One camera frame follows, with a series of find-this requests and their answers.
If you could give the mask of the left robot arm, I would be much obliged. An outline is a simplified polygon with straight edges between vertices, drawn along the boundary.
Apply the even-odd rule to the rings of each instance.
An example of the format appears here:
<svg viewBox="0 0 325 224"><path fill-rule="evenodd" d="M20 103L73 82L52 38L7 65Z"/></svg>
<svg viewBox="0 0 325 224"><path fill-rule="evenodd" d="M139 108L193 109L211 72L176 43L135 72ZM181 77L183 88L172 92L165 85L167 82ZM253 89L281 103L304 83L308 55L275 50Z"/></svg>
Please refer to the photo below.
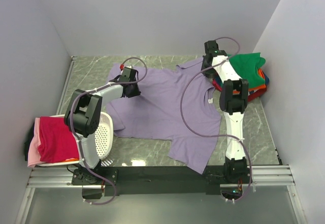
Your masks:
<svg viewBox="0 0 325 224"><path fill-rule="evenodd" d="M102 177L101 171L96 168L101 160L96 151L94 135L100 123L102 105L115 99L140 95L138 81L139 72L129 66L99 88L88 91L76 89L72 94L64 123L76 138L79 164L87 168L83 178L89 184L98 183Z"/></svg>

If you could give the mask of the lavender t shirt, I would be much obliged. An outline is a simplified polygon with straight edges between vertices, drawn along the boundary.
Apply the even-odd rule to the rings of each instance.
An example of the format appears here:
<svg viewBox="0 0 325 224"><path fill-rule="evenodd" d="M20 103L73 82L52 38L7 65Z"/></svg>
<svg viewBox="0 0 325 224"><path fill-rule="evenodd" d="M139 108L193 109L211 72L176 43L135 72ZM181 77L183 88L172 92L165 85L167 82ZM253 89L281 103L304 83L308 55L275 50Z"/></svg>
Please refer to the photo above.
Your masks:
<svg viewBox="0 0 325 224"><path fill-rule="evenodd" d="M198 58L170 69L137 67L141 94L106 105L118 137L171 140L169 157L202 174L214 151L221 115L215 88L199 71Z"/></svg>

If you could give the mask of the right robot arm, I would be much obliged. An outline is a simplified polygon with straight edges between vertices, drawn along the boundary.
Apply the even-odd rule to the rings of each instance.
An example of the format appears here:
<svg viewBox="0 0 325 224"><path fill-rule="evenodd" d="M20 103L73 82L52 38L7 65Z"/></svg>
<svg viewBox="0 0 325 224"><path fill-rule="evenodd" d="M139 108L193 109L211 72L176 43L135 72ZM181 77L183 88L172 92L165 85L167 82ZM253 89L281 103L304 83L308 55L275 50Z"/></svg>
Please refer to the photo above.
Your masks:
<svg viewBox="0 0 325 224"><path fill-rule="evenodd" d="M248 104L248 81L241 78L230 63L228 54L215 40L204 43L205 55L201 70L204 75L217 75L222 83L219 107L226 122L227 150L223 178L236 183L249 174L243 142L243 118Z"/></svg>

